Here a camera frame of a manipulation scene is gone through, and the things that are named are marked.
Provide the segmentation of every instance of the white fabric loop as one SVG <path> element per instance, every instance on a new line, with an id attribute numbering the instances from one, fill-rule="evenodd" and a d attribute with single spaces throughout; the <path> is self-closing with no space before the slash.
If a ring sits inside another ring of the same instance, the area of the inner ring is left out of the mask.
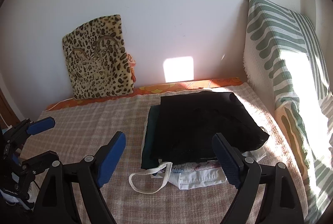
<path id="1" fill-rule="evenodd" d="M 164 177 L 163 177 L 162 185 L 157 190 L 150 190 L 150 191 L 149 190 L 140 190 L 132 182 L 132 177 L 134 175 L 149 175 L 149 174 L 154 174 L 154 173 L 157 173 L 158 171 L 164 169 L 165 167 L 166 167 L 166 169 L 165 169 L 165 174 L 164 174 Z M 129 184 L 131 185 L 131 187 L 136 192 L 139 192 L 139 193 L 142 193 L 142 194 L 154 194 L 157 191 L 159 191 L 160 189 L 162 189 L 167 184 L 167 182 L 169 180 L 169 177 L 170 177 L 171 167 L 172 167 L 172 162 L 162 162 L 157 168 L 147 169 L 146 171 L 140 171 L 140 172 L 132 173 L 129 176 L 129 178 L 128 178 Z"/>

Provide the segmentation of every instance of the leopard print pillow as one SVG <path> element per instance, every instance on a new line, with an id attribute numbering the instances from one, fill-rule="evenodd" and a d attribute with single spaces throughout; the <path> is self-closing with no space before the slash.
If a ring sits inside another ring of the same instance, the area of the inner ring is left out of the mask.
<path id="1" fill-rule="evenodd" d="M 120 15 L 85 23 L 63 37 L 74 98 L 102 98 L 133 93 Z"/>

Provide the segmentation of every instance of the beige plaid blanket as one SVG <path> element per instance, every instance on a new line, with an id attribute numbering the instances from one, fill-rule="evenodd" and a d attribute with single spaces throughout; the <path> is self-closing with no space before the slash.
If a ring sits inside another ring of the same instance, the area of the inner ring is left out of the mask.
<path id="1" fill-rule="evenodd" d="M 263 126 L 270 138 L 265 144 L 267 156 L 261 164 L 275 165 L 284 162 L 294 180 L 307 214 L 307 201 L 302 178 L 294 156 L 276 122 L 263 103 L 247 83 L 240 86 L 212 89 L 233 91 L 259 126 Z M 199 92 L 182 91 L 181 94 Z M 95 154 L 100 146 L 107 144 L 116 131 L 126 135 L 126 148 L 109 183 L 101 188 L 106 204 L 117 223 L 170 224 L 170 223 L 214 223 L 218 224 L 227 212 L 236 189 L 226 183 L 191 190 L 179 190 L 168 183 L 159 192 L 144 195 L 135 192 L 129 185 L 128 177 L 139 171 L 140 150 L 144 124 L 151 105 L 160 103 L 160 97 L 174 95 L 174 92 L 155 95 L 137 95 L 113 101 L 76 106 L 56 111 L 44 111 L 40 119 L 52 116 L 56 126 L 36 136 L 31 136 L 21 153 L 28 159 L 47 150 L 58 153 L 64 164 L 79 162 L 86 155 Z M 36 181 L 41 185 L 45 174 Z M 134 184 L 140 189 L 155 189 L 161 179 L 149 176 L 134 177 Z M 78 184 L 73 184 L 77 207 L 82 223 L 89 223 Z M 259 186 L 248 223 L 254 223 L 259 211 L 264 186 Z"/>

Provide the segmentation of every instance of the black cloth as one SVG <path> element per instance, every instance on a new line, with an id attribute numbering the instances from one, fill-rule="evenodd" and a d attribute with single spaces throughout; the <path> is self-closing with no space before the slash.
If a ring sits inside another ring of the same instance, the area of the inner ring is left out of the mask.
<path id="1" fill-rule="evenodd" d="M 174 164 L 216 160 L 211 146 L 216 133 L 241 153 L 259 149 L 269 137 L 234 93 L 163 96 L 150 158 Z"/>

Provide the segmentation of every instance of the striped blanket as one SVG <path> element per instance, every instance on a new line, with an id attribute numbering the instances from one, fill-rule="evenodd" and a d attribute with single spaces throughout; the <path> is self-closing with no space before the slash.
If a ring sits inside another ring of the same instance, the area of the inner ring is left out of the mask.
<path id="1" fill-rule="evenodd" d="M 294 153 L 308 199 L 306 222 L 315 223 L 333 198 L 333 101 L 309 18 L 249 0 L 244 66 Z"/>

